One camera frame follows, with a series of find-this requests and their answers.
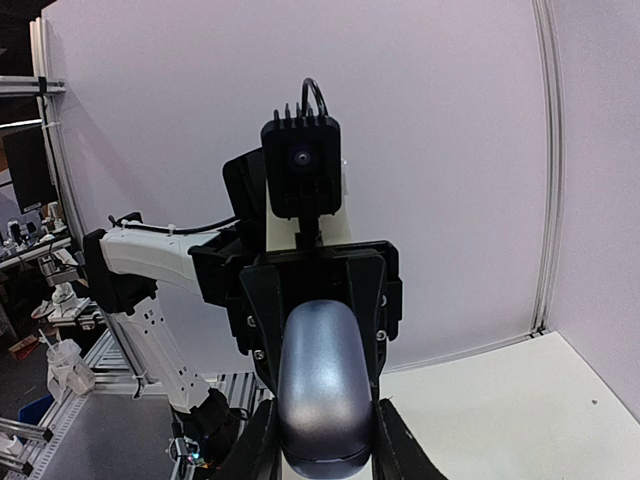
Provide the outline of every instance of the dark floor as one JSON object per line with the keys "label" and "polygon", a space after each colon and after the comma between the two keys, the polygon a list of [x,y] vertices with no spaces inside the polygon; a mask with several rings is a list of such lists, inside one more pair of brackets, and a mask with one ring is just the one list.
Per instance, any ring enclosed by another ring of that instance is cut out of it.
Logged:
{"label": "dark floor", "polygon": [[48,393],[47,348],[44,345],[39,345],[20,361],[15,360],[6,348],[0,349],[0,417],[17,420],[20,408]]}

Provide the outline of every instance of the white plastic bag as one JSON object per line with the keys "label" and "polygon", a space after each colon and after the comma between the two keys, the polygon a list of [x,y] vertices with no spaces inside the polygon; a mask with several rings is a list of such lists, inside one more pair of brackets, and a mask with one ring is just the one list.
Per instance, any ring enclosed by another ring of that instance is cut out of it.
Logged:
{"label": "white plastic bag", "polygon": [[47,387],[58,403],[67,387],[76,395],[84,395],[95,385],[96,375],[80,358],[80,347],[73,340],[52,345],[47,350],[47,361]]}

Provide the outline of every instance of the white wall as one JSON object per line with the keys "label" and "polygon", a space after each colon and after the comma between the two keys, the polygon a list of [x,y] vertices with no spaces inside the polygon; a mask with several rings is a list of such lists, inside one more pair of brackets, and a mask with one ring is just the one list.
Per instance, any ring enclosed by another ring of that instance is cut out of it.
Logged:
{"label": "white wall", "polygon": [[640,418],[640,3],[554,11],[567,172],[551,326]]}
{"label": "white wall", "polygon": [[[401,252],[389,364],[528,331],[546,165],[530,2],[58,0],[45,16],[90,228],[228,215],[222,164],[310,75],[342,125],[355,239]],[[236,366],[222,311],[161,298],[201,368]]]}

